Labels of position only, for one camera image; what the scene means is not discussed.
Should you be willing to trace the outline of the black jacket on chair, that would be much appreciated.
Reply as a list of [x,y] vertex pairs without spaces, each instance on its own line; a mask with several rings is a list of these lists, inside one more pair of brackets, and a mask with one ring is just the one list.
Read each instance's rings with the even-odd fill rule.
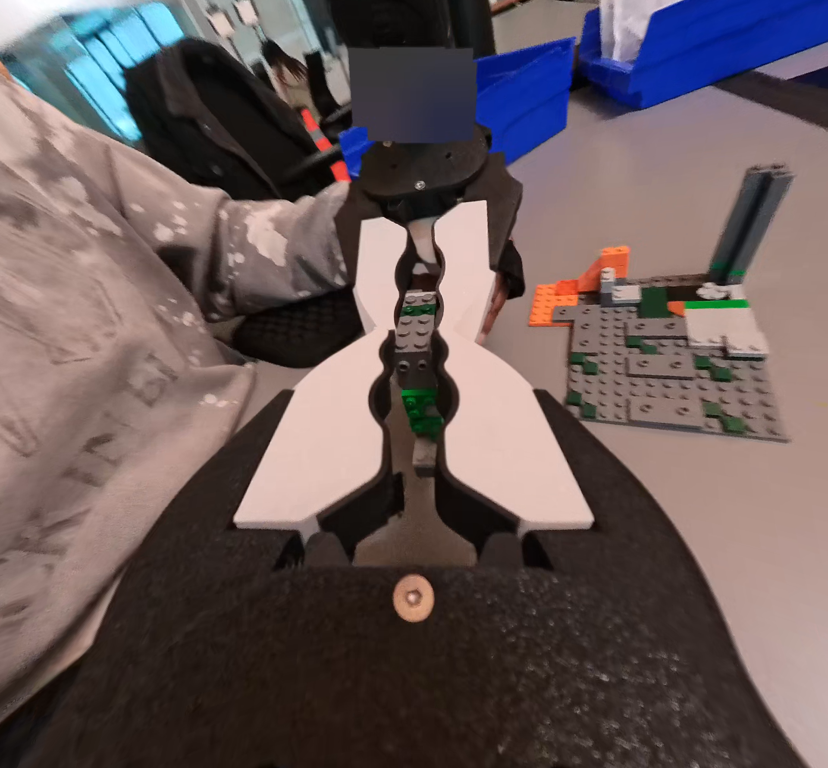
[[335,183],[301,114],[223,47],[183,38],[126,69],[124,97],[145,151],[186,181],[236,201],[296,202]]

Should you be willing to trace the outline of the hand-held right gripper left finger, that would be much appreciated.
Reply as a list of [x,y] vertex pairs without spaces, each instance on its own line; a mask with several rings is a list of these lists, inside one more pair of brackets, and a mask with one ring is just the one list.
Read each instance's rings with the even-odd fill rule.
[[282,416],[233,516],[240,530],[335,535],[347,557],[395,503],[388,428],[390,330],[323,361],[277,400]]

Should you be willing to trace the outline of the person's left forearm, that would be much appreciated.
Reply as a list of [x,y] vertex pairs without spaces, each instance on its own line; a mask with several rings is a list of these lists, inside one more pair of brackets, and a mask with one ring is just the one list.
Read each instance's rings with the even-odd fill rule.
[[213,196],[191,225],[189,285],[204,317],[219,321],[345,288],[349,183],[290,203]]

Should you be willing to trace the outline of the blue plastic bin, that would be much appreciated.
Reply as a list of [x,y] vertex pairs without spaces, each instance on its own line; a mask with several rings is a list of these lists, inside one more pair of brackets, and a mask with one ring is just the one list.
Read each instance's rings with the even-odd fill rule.
[[340,137],[348,173],[374,147],[446,162],[479,135],[512,163],[566,127],[575,38],[475,59],[445,46],[352,48],[354,125]]
[[601,56],[600,20],[585,17],[578,70],[636,110],[827,41],[827,0],[682,0],[654,13],[631,62]]

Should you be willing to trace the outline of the person's left hand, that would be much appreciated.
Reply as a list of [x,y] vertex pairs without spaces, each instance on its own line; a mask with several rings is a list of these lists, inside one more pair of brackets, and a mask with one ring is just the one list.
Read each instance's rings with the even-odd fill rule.
[[498,272],[495,276],[494,287],[490,300],[489,310],[483,320],[483,324],[478,335],[478,344],[482,345],[486,338],[492,331],[492,327],[502,311],[503,306],[508,301],[508,282],[503,274]]

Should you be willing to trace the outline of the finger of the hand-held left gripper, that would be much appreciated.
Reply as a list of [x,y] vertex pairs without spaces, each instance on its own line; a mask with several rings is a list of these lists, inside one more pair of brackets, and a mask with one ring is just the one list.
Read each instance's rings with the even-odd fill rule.
[[433,241],[440,259],[440,330],[478,342],[492,304],[496,274],[489,257],[488,207],[463,203],[438,218]]
[[354,300],[364,334],[395,328],[399,299],[398,263],[408,247],[408,230],[383,217],[361,223]]

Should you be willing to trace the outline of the partly built grey lego model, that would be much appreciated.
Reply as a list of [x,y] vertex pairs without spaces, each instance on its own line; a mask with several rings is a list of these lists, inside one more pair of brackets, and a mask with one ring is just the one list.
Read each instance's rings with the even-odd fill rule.
[[528,325],[569,331],[572,415],[789,442],[744,281],[792,180],[780,163],[746,170],[701,274],[632,278],[629,247],[615,245],[579,277],[535,288]]

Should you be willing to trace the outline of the orange striped cone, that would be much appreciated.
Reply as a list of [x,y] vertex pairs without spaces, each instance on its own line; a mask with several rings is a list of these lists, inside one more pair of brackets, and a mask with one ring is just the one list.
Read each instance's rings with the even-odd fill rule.
[[330,170],[337,182],[350,182],[350,174],[348,173],[348,168],[339,145],[333,143],[322,131],[319,123],[308,108],[302,107],[299,112],[305,130],[313,140],[317,152],[323,159],[322,164]]

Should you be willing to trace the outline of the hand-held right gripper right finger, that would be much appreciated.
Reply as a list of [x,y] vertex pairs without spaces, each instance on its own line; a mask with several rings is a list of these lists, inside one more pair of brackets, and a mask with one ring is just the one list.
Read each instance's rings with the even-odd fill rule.
[[437,448],[440,519],[480,557],[494,535],[588,530],[595,516],[542,399],[512,366],[457,332],[435,333],[444,426]]

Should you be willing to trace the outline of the grey splattered hoodie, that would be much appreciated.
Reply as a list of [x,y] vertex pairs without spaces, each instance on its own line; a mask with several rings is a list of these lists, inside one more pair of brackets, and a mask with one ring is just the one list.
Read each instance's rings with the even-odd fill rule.
[[206,324],[225,195],[8,80],[1,118],[5,718],[88,648],[253,374]]

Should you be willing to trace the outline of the grey lego wall section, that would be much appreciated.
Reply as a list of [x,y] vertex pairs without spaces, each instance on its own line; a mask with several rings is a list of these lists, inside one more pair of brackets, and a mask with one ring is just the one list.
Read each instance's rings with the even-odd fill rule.
[[415,438],[411,461],[419,477],[434,476],[444,425],[431,347],[436,310],[435,292],[409,291],[402,300],[396,326],[395,374],[402,408]]

